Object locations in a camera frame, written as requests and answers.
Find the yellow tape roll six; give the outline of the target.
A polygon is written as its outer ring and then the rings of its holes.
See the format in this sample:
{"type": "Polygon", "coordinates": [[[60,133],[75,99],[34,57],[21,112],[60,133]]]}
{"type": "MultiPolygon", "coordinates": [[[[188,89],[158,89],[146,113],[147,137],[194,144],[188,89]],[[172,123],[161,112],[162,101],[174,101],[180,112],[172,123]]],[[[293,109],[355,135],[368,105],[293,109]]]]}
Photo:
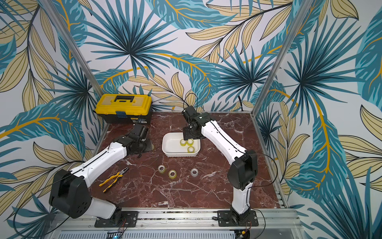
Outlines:
{"type": "Polygon", "coordinates": [[[188,139],[187,140],[187,145],[188,146],[192,146],[194,144],[194,140],[193,139],[188,139]]]}

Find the yellow tape roll five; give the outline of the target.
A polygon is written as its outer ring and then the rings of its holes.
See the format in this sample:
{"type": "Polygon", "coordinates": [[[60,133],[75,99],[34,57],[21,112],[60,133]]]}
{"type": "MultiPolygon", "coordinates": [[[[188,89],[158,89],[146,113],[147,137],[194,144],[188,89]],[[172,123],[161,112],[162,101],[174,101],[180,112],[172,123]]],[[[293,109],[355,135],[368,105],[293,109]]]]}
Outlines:
{"type": "Polygon", "coordinates": [[[181,146],[185,146],[187,144],[187,142],[184,140],[184,139],[181,139],[180,140],[180,145],[181,146]]]}

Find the yellow tape roll one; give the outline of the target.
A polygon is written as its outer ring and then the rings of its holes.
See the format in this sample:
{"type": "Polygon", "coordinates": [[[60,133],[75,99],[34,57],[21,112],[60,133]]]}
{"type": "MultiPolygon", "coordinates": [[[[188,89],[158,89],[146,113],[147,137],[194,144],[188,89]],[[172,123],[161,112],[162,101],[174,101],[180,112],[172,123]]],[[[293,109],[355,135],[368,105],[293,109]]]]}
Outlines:
{"type": "Polygon", "coordinates": [[[194,153],[194,152],[195,152],[195,148],[193,146],[189,146],[188,153],[194,153]]]}

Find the white plastic storage box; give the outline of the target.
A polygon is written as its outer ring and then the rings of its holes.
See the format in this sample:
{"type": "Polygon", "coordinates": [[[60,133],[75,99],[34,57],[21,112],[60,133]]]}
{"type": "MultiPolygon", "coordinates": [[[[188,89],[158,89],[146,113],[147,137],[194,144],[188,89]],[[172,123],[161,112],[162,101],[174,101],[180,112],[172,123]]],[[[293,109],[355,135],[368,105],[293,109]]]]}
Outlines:
{"type": "Polygon", "coordinates": [[[183,138],[182,132],[170,132],[164,135],[162,140],[162,151],[166,154],[167,157],[194,157],[201,150],[201,140],[193,139],[194,144],[192,145],[195,148],[194,153],[188,153],[188,145],[180,145],[180,140],[183,138]]]}

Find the yellow tape roll three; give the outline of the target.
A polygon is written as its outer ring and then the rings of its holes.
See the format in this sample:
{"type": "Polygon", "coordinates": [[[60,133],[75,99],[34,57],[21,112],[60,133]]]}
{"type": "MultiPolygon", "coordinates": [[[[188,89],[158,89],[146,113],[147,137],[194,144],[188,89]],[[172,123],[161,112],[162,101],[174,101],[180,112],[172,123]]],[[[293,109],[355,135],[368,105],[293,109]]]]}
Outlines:
{"type": "Polygon", "coordinates": [[[163,174],[166,172],[166,167],[164,165],[159,165],[158,166],[158,172],[163,174]]]}

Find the yellow tape roll four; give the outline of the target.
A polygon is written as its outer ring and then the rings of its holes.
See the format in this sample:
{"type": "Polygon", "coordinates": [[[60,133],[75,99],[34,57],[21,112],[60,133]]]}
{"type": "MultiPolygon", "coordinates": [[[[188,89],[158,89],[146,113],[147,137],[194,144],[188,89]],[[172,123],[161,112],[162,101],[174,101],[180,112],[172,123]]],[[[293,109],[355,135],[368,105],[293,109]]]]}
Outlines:
{"type": "Polygon", "coordinates": [[[168,176],[170,179],[175,179],[177,177],[177,171],[172,169],[168,172],[168,176]]]}

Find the clear white tape roll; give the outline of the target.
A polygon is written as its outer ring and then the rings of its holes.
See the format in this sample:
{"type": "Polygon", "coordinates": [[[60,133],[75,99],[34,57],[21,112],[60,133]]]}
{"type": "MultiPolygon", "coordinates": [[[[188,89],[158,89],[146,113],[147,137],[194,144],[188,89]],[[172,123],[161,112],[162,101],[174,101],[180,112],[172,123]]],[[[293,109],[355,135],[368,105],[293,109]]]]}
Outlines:
{"type": "Polygon", "coordinates": [[[191,170],[191,176],[192,177],[197,177],[199,175],[199,170],[197,168],[193,168],[191,170]]]}

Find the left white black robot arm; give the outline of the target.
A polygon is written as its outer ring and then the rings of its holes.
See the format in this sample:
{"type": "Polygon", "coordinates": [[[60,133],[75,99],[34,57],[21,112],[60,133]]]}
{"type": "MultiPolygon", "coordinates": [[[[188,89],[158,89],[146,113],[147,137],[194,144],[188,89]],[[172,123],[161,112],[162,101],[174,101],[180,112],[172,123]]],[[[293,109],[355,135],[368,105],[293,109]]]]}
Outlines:
{"type": "Polygon", "coordinates": [[[147,134],[148,127],[135,124],[130,133],[116,138],[90,160],[70,171],[59,170],[53,179],[50,206],[73,219],[87,215],[118,222],[121,219],[121,209],[109,201],[92,197],[89,188],[119,160],[152,151],[154,146],[147,134]]]}

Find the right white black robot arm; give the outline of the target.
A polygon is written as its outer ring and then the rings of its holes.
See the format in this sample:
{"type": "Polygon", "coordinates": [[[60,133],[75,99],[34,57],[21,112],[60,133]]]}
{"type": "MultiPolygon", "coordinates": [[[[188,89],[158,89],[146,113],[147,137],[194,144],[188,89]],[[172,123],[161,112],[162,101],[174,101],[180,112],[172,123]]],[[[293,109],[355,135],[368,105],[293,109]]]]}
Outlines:
{"type": "Polygon", "coordinates": [[[250,212],[249,196],[258,173],[258,157],[234,141],[207,112],[198,113],[193,106],[182,111],[188,123],[183,128],[184,140],[210,140],[230,164],[227,178],[233,186],[231,213],[243,218],[250,212]]]}

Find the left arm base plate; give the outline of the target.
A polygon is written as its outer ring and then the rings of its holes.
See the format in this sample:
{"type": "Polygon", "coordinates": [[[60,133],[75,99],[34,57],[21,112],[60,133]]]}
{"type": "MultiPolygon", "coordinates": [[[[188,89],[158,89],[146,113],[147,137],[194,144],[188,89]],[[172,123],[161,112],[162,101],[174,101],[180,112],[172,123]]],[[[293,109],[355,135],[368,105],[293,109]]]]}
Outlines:
{"type": "Polygon", "coordinates": [[[110,219],[97,218],[95,228],[135,228],[138,211],[118,211],[110,219]]]}

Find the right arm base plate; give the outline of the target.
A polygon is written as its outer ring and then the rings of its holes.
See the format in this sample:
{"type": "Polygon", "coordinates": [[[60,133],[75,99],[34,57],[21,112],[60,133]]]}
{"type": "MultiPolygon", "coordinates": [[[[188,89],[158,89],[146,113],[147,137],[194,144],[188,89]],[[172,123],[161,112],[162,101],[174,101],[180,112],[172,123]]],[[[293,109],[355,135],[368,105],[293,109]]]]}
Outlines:
{"type": "Polygon", "coordinates": [[[237,214],[234,210],[217,211],[217,221],[220,227],[257,227],[258,218],[254,210],[237,214]]]}

